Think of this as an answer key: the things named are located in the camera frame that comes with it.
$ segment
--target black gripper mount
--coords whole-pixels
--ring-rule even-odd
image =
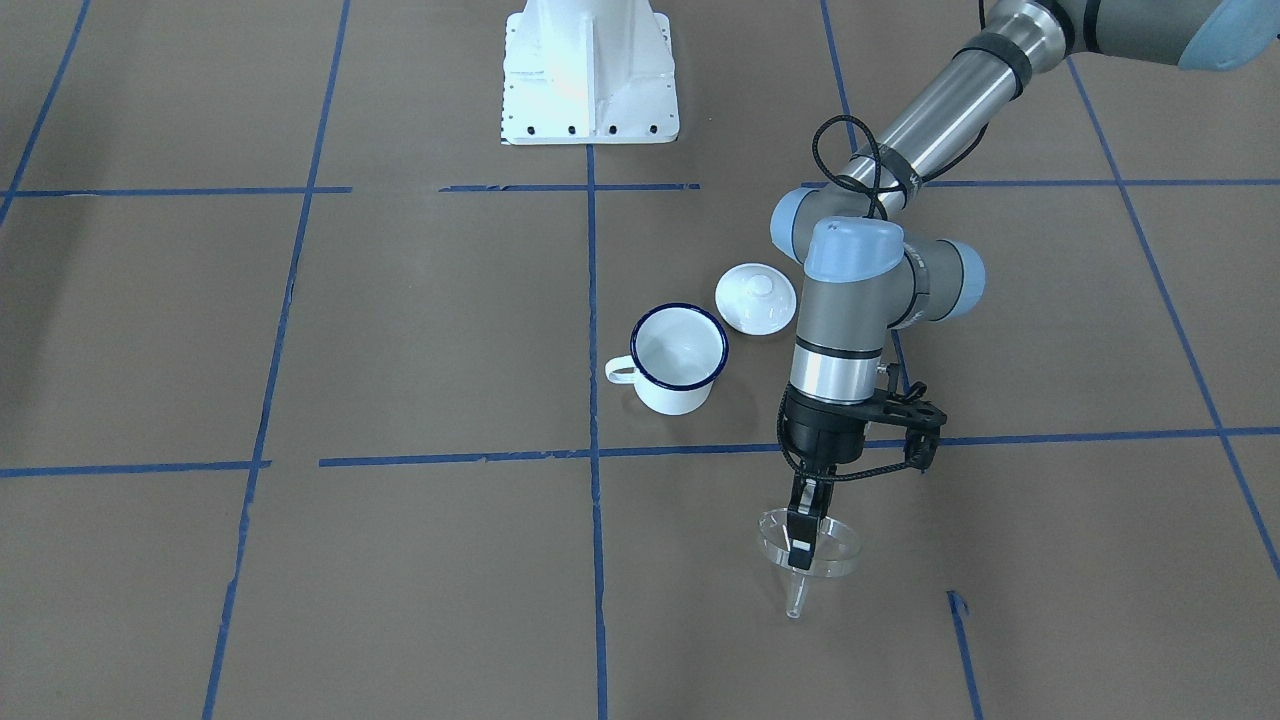
[[[897,375],[897,365],[890,365],[890,387],[899,387]],[[819,529],[836,483],[906,468],[924,471],[933,464],[947,416],[923,398],[927,389],[924,383],[914,383],[901,395],[876,389],[858,405],[838,405],[814,400],[787,386],[781,442],[783,450],[799,459],[803,470],[792,479],[791,502],[787,503],[787,565],[800,570],[813,566]],[[868,423],[905,428],[902,462],[837,475],[838,465],[861,457]]]

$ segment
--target clear plastic funnel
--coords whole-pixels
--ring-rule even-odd
[[[841,578],[858,569],[858,555],[863,550],[861,539],[852,528],[836,520],[823,518],[818,525],[818,542],[814,546],[813,565],[799,570],[787,565],[791,543],[787,539],[787,509],[778,507],[760,515],[760,552],[764,557],[783,570],[787,584],[787,618],[796,620],[804,610],[809,585],[814,578]]]

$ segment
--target white lid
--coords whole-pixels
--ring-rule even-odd
[[[730,269],[716,284],[716,309],[741,333],[771,334],[795,316],[796,291],[777,269],[745,263]]]

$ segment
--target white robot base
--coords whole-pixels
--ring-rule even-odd
[[[507,18],[502,140],[671,142],[680,133],[671,20],[648,0],[529,0]]]

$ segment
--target mug handle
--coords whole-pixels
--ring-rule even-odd
[[[640,373],[636,372],[636,363],[630,355],[614,357],[604,364],[604,377],[608,378],[611,383],[620,386],[635,384],[639,375]]]

